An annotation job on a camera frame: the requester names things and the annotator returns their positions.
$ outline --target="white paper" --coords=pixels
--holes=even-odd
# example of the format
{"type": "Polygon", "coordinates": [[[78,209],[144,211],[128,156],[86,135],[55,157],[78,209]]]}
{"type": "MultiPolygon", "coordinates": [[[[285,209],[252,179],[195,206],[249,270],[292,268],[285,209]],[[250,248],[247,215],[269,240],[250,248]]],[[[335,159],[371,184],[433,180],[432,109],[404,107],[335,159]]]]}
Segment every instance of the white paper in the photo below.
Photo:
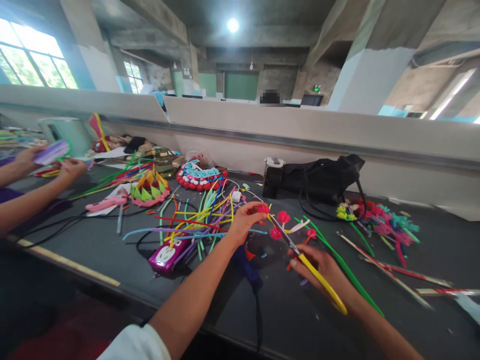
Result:
{"type": "Polygon", "coordinates": [[[114,148],[111,151],[99,152],[93,155],[93,157],[95,159],[111,159],[111,158],[120,158],[127,155],[131,155],[131,154],[125,153],[124,150],[125,150],[125,146],[120,146],[120,147],[114,148]]]}
{"type": "MultiPolygon", "coordinates": [[[[130,183],[126,183],[126,184],[120,184],[118,185],[111,193],[110,195],[108,195],[107,197],[105,197],[105,199],[110,199],[110,198],[113,198],[114,196],[116,196],[120,189],[124,189],[126,191],[126,193],[128,195],[130,195],[130,183]]],[[[118,205],[113,205],[113,206],[110,206],[110,207],[107,207],[107,208],[104,208],[103,210],[100,210],[100,211],[95,211],[95,212],[89,212],[87,214],[88,217],[95,217],[95,216],[99,216],[99,215],[108,215],[110,214],[118,205]]]]}

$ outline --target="window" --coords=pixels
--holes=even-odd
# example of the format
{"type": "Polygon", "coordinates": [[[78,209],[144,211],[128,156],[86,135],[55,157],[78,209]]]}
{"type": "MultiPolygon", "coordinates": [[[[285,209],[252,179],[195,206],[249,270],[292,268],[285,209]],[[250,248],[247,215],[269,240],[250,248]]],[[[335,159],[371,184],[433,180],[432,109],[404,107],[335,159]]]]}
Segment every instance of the window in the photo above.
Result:
{"type": "Polygon", "coordinates": [[[78,89],[53,36],[1,18],[0,68],[12,84],[78,89]]]}
{"type": "Polygon", "coordinates": [[[476,68],[475,69],[471,69],[469,71],[467,71],[462,77],[461,79],[458,81],[458,83],[456,84],[455,88],[453,88],[452,91],[450,91],[450,93],[448,94],[448,97],[443,100],[443,102],[441,103],[441,106],[430,116],[430,120],[435,120],[436,118],[438,118],[438,116],[442,113],[442,111],[447,107],[447,105],[452,101],[452,99],[454,98],[455,95],[458,94],[458,92],[464,87],[464,85],[467,83],[467,81],[472,77],[472,75],[474,74],[476,68]]]}
{"type": "Polygon", "coordinates": [[[134,65],[130,62],[123,62],[125,64],[126,73],[128,75],[128,80],[130,80],[131,90],[134,94],[140,94],[144,87],[144,82],[142,80],[142,74],[140,73],[140,68],[137,65],[134,65]]]}

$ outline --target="yellow scissors handle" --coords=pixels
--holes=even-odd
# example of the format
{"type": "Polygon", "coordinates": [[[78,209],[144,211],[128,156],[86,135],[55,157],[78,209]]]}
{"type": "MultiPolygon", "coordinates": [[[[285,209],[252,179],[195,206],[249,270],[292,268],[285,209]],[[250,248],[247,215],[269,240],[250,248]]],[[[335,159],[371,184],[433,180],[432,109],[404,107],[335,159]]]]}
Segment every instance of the yellow scissors handle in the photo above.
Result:
{"type": "Polygon", "coordinates": [[[318,272],[318,270],[310,263],[310,261],[306,258],[306,256],[303,253],[300,253],[298,256],[300,261],[306,266],[308,270],[313,274],[313,276],[316,277],[316,279],[320,282],[320,284],[325,288],[325,290],[328,292],[330,297],[333,300],[333,305],[337,308],[339,312],[341,312],[343,315],[347,315],[347,308],[345,307],[344,303],[340,299],[340,297],[337,295],[335,290],[330,286],[327,280],[318,272]]]}

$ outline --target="scissors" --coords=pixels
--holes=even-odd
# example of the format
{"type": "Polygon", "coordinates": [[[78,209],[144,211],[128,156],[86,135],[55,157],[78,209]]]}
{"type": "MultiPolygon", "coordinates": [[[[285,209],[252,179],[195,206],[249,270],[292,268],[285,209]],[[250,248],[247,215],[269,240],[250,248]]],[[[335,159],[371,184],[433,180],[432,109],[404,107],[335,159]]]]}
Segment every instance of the scissors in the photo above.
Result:
{"type": "Polygon", "coordinates": [[[315,278],[320,282],[320,284],[325,288],[325,290],[328,292],[330,297],[333,300],[333,306],[337,308],[338,311],[340,311],[343,315],[347,315],[347,308],[345,307],[344,303],[340,299],[340,297],[337,295],[335,290],[330,286],[330,284],[325,280],[325,278],[318,272],[318,270],[310,263],[310,261],[307,259],[307,257],[299,251],[299,249],[295,246],[294,242],[290,237],[287,235],[284,229],[279,225],[277,219],[275,219],[274,216],[270,216],[270,219],[272,223],[276,226],[278,231],[280,231],[283,239],[286,241],[288,246],[293,250],[293,252],[296,254],[296,256],[300,259],[300,261],[303,263],[303,265],[306,266],[308,270],[315,276],[315,278]]]}

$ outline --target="paper crown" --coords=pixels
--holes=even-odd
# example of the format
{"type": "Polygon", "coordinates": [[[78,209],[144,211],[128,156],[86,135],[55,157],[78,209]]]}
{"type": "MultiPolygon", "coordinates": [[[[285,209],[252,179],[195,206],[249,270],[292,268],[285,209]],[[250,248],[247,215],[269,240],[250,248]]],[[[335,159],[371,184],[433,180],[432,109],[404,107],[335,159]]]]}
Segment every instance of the paper crown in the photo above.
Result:
{"type": "Polygon", "coordinates": [[[130,183],[131,202],[138,207],[149,208],[164,201],[168,195],[169,183],[156,171],[149,170],[135,186],[130,183]]]}

